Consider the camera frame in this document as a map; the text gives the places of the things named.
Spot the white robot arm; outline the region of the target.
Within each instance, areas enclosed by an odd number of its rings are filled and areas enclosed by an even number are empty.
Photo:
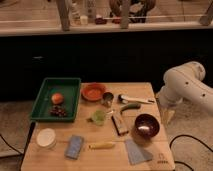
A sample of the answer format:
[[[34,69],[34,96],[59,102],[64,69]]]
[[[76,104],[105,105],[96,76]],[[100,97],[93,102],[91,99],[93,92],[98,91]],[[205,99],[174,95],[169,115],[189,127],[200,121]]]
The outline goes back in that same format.
[[[164,73],[164,85],[157,93],[163,124],[171,120],[175,113],[173,107],[179,105],[183,99],[213,115],[213,88],[202,82],[205,75],[204,66],[196,61],[172,67]]]

